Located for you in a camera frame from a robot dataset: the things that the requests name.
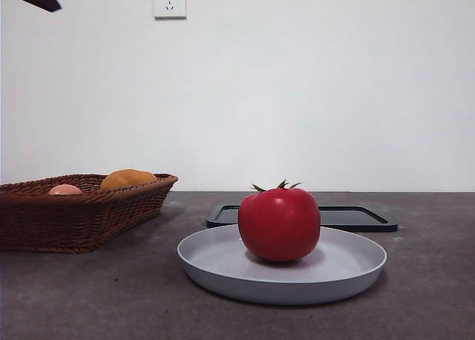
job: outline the table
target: table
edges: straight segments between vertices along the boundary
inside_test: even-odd
[[[399,224],[361,233],[388,260],[353,298],[249,304],[193,283],[177,256],[245,192],[171,192],[162,214],[82,255],[0,252],[2,339],[475,339],[475,193],[313,193]]]

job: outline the wicker basket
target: wicker basket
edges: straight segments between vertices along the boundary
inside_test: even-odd
[[[86,253],[160,213],[178,180],[157,181],[100,192],[106,177],[72,174],[0,186],[0,249]],[[78,186],[82,195],[49,195],[59,184]]]

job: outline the gray plate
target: gray plate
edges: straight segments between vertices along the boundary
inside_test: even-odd
[[[189,277],[212,292],[265,304],[304,305],[337,301],[363,292],[378,278],[386,252],[350,232],[321,228],[309,255],[286,263],[254,256],[238,225],[196,232],[178,245]]]

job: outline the green calyx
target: green calyx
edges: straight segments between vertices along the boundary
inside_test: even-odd
[[[282,189],[285,189],[285,186],[289,184],[289,182],[287,182],[285,179],[282,180],[282,182],[277,186],[277,188],[282,188]],[[296,186],[298,186],[300,183],[296,183],[296,184],[292,184],[288,189],[292,189],[292,188],[295,188]],[[265,192],[266,190],[265,189],[262,189],[260,186],[256,186],[255,184],[252,184],[252,187],[251,189],[254,189],[254,190],[257,190],[258,192]]]

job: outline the wall socket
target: wall socket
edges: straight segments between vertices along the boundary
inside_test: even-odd
[[[155,19],[184,19],[186,0],[154,0]]]

